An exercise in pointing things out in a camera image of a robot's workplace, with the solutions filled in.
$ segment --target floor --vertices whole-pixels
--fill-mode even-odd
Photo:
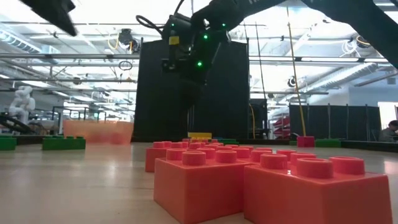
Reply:
[[[0,152],[1,223],[177,223],[152,200],[153,174],[144,172],[144,149],[89,146],[86,151],[42,152],[21,146]],[[274,149],[294,147],[275,146]],[[367,171],[389,175],[398,224],[398,154],[354,149],[309,149],[319,157],[355,156]],[[250,223],[242,214],[206,222]]]

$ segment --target ceiling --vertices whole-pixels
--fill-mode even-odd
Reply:
[[[74,0],[76,9],[70,13],[70,16],[76,24],[79,35],[78,37],[70,37],[35,15],[18,0],[8,0],[7,7],[0,8],[0,30],[5,30],[38,49],[51,46],[54,48],[54,51],[61,54],[126,54],[127,50],[120,46],[114,49],[120,30],[129,28],[132,30],[135,38],[143,38],[144,41],[159,40],[160,35],[155,30],[139,25],[135,20],[135,16],[140,14],[156,24],[163,24],[166,22],[169,14],[174,12],[178,2],[179,0]],[[208,2],[209,0],[185,1],[179,12],[186,16],[191,16],[192,11],[201,9]],[[393,20],[398,21],[398,10],[394,6],[391,6],[388,0],[380,0],[376,4],[385,10],[386,14],[393,18]],[[289,6],[289,18],[287,17],[286,6]],[[257,57],[257,59],[259,55],[264,58],[290,57],[288,21],[291,22],[292,41],[296,57],[382,57],[372,47],[355,49],[353,46],[348,45],[347,42],[350,38],[358,35],[351,26],[332,21],[325,17],[323,13],[306,7],[300,1],[288,1],[281,6],[272,7],[249,16],[245,18],[244,23],[233,29],[230,35],[233,40],[240,42],[245,42],[246,38],[249,38],[249,54],[250,56]],[[2,53],[27,53],[4,42],[0,42],[0,49]],[[287,85],[287,82],[294,74],[294,70],[291,62],[286,61],[286,58],[283,58],[283,61],[283,63],[268,61],[260,66],[256,60],[253,60],[250,65],[251,90],[262,91],[262,78],[264,80],[265,91],[290,91],[291,88]],[[38,77],[48,78],[50,76],[50,67],[41,66],[43,61],[13,59],[13,62],[38,71]],[[122,73],[123,79],[130,77],[136,80],[138,75],[137,65],[139,60],[131,60],[133,67],[129,71],[120,70],[116,66],[119,63],[118,60],[104,62],[103,60],[60,59],[59,62],[69,65],[77,63],[99,63],[103,66],[53,67],[52,74],[57,74],[56,78],[115,79],[115,76],[120,78],[120,74]],[[9,67],[6,63],[0,63],[0,67],[2,66]],[[296,66],[298,82],[300,86],[306,86],[341,67],[353,67],[355,65],[298,63]],[[15,75],[19,78],[22,75],[29,75],[29,73],[21,73],[20,70],[17,72],[19,73]],[[7,87],[7,83],[0,84],[3,87]],[[64,91],[63,93],[67,96],[57,95],[59,98],[69,99],[71,96],[84,95],[99,101],[110,101],[109,97],[103,98],[103,94],[100,92],[90,92],[90,90],[95,88],[102,88],[104,90],[132,90],[130,93],[113,91],[111,93],[111,100],[119,100],[120,102],[126,102],[126,99],[134,102],[134,90],[137,88],[135,83],[117,82],[86,82],[81,85],[74,85],[72,83],[49,84],[54,88],[84,90],[83,92]]]

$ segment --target black partition wall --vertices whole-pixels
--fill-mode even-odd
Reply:
[[[289,113],[291,133],[301,136],[299,106],[290,105]],[[315,136],[316,139],[377,141],[381,129],[378,107],[303,105],[303,113],[307,136]]]
[[[135,141],[178,140],[189,131],[224,138],[247,137],[249,64],[247,45],[222,45],[199,102],[188,117],[180,105],[178,74],[162,73],[168,45],[144,42],[137,81]]]

